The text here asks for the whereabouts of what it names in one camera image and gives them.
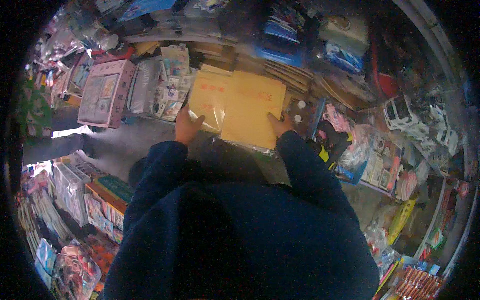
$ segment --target pink box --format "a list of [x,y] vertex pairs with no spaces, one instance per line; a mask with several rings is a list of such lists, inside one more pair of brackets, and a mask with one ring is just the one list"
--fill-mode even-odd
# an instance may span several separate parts
[[128,60],[102,63],[90,70],[78,113],[80,124],[120,127],[135,65]]

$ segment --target person's left hand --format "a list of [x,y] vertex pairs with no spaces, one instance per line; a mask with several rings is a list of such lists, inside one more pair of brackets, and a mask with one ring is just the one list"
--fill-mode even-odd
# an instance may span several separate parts
[[180,109],[175,121],[175,141],[185,146],[190,145],[195,139],[202,123],[205,121],[205,116],[199,116],[195,123],[192,122],[188,110],[189,105],[187,104],[184,108]]

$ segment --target store shelf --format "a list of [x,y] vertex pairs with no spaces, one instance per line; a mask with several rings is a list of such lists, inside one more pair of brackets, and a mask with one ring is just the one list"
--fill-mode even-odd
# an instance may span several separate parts
[[462,249],[465,246],[465,243],[467,242],[467,238],[468,238],[468,235],[470,234],[470,228],[472,226],[473,218],[475,216],[475,212],[477,211],[478,191],[479,191],[479,183],[477,182],[477,187],[475,189],[475,196],[473,198],[472,209],[470,210],[470,214],[468,216],[467,225],[465,226],[465,230],[463,231],[462,238],[458,243],[455,253],[453,254],[452,258],[450,259],[450,262],[448,263],[447,267],[445,268],[445,271],[443,272],[444,277],[448,277],[451,274],[451,271],[455,267],[458,256],[460,255],[460,252],[462,251]]
[[422,242],[421,242],[421,244],[420,244],[420,246],[419,246],[419,248],[418,248],[418,250],[415,253],[415,256],[413,258],[419,259],[422,252],[423,252],[423,249],[425,249],[425,244],[427,243],[428,237],[432,233],[433,227],[435,226],[435,222],[437,220],[437,217],[440,213],[440,209],[442,207],[442,202],[443,202],[443,198],[444,198],[446,183],[447,183],[447,178],[445,177],[444,181],[442,183],[442,191],[440,192],[440,197],[438,199],[437,207],[435,209],[435,213],[433,214],[432,221],[430,222],[430,226],[428,226],[427,233],[423,237],[423,240],[422,240]]

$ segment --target jacket sleeve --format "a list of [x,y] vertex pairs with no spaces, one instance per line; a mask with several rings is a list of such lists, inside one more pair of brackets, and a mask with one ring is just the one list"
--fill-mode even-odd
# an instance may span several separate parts
[[150,148],[143,177],[125,212],[125,234],[155,203],[180,186],[187,154],[188,147],[175,141],[162,142]]
[[336,176],[296,132],[284,133],[276,145],[295,196],[358,222]]

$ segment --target hand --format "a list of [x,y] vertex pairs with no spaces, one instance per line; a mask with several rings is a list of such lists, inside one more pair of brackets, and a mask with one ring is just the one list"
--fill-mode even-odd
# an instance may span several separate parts
[[200,116],[195,123],[192,122],[188,109],[188,104],[180,109],[175,121],[175,141],[180,142],[185,146],[190,145],[195,139],[202,123],[205,121],[205,116]]
[[285,120],[280,122],[271,112],[268,113],[267,117],[270,123],[272,124],[273,131],[277,137],[281,137],[287,131],[295,131],[293,129],[292,120],[290,116],[286,113],[283,113]]

